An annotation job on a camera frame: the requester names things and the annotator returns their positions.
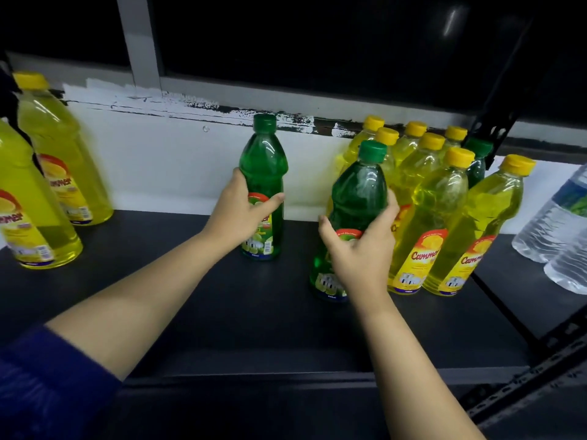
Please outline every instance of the water bottle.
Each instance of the water bottle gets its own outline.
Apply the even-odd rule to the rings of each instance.
[[[544,273],[562,288],[587,295],[587,229],[544,266]]]
[[[587,163],[540,209],[512,241],[518,253],[548,262],[587,228]]]

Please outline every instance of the yellow bottle cap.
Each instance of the yellow bottle cap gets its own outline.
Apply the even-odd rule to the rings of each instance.
[[[48,90],[49,82],[41,73],[18,71],[12,74],[17,85],[22,90]]]
[[[406,125],[406,134],[414,137],[422,137],[428,129],[428,125],[424,122],[412,121]]]
[[[500,169],[516,176],[527,176],[532,173],[536,161],[517,154],[508,154],[500,165]]]
[[[444,156],[444,162],[451,167],[468,168],[475,158],[475,153],[468,149],[450,147]]]
[[[461,141],[467,137],[467,130],[465,128],[461,128],[460,126],[450,125],[446,129],[446,132],[444,132],[444,137],[447,139]]]
[[[381,142],[384,145],[387,145],[388,147],[395,145],[399,137],[399,132],[392,130],[391,128],[385,128],[384,126],[379,128],[375,133],[375,140]]]
[[[444,137],[433,132],[425,132],[418,146],[426,149],[440,149],[444,145]]]
[[[385,125],[385,120],[377,115],[368,115],[363,122],[363,128],[370,131],[377,131]]]

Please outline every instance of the green bottle cap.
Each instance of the green bottle cap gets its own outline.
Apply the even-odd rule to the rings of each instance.
[[[273,134],[277,130],[277,118],[273,114],[255,114],[253,131],[262,134]]]
[[[370,163],[381,163],[387,154],[387,146],[375,140],[363,140],[359,148],[359,159]]]
[[[465,148],[469,151],[473,151],[475,153],[475,159],[481,159],[486,157],[491,150],[493,149],[493,145],[491,142],[487,140],[477,139],[476,137],[470,137],[465,144]]]

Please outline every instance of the forearm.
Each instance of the forearm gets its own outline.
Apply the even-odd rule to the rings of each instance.
[[[196,235],[47,326],[123,380],[223,254]]]
[[[387,292],[361,320],[385,417],[392,438],[401,440],[483,439],[438,375]]]

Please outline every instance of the dark background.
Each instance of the dark background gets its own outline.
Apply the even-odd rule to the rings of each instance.
[[[542,1],[150,2],[165,75],[476,114]],[[572,23],[553,11],[568,33],[545,46],[552,64],[522,119],[587,125],[587,45]],[[129,66],[116,0],[3,1],[0,34],[8,50]]]

